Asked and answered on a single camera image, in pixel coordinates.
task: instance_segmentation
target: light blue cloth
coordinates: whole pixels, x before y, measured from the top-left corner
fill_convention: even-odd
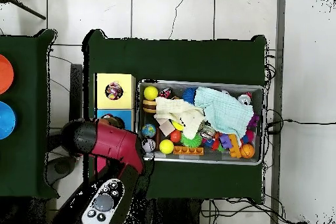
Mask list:
[[[205,118],[216,131],[242,138],[254,112],[234,97],[210,88],[196,90],[195,106],[204,109]]]

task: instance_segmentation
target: dark green mat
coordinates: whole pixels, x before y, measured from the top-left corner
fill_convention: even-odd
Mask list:
[[[0,35],[0,54],[14,69],[12,86],[0,95],[16,113],[17,126],[0,140],[0,196],[57,197],[44,178],[47,151],[47,50],[53,30],[35,37]]]
[[[107,39],[101,30],[95,30],[88,33],[84,44],[87,41],[90,117],[94,116],[93,74],[99,72],[132,74],[137,81],[162,79],[264,86],[263,36],[252,41],[149,41]],[[260,203],[261,192],[262,164],[156,162],[147,196],[251,197]]]

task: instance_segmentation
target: yellow box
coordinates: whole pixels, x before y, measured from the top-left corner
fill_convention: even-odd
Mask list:
[[[118,82],[123,90],[120,99],[111,100],[105,94],[111,82]],[[98,109],[133,109],[135,105],[135,77],[131,74],[97,74]]]

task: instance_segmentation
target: orange ball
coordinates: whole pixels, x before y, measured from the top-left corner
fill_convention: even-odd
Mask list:
[[[244,144],[240,147],[240,154],[243,158],[252,158],[255,154],[255,148],[251,144]]]
[[[171,133],[171,141],[177,143],[180,142],[180,140],[181,140],[181,132],[176,129]]]

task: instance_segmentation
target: blue plate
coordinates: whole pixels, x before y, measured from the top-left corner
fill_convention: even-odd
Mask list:
[[[10,106],[0,101],[0,140],[8,137],[14,130],[16,118]]]

